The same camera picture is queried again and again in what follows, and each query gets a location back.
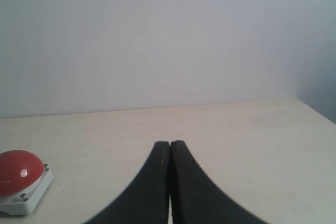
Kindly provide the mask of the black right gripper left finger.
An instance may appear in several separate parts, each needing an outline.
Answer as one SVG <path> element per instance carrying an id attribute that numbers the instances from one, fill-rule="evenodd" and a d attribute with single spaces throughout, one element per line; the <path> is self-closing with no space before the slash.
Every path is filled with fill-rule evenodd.
<path id="1" fill-rule="evenodd" d="M 168 223 L 169 142 L 155 142 L 127 188 L 87 223 Z"/>

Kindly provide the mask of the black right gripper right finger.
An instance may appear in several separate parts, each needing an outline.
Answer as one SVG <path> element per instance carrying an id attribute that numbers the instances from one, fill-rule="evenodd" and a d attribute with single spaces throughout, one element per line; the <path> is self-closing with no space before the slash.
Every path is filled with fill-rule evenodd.
<path id="1" fill-rule="evenodd" d="M 265 223 L 221 191 L 181 140 L 170 147 L 170 196 L 173 223 Z"/>

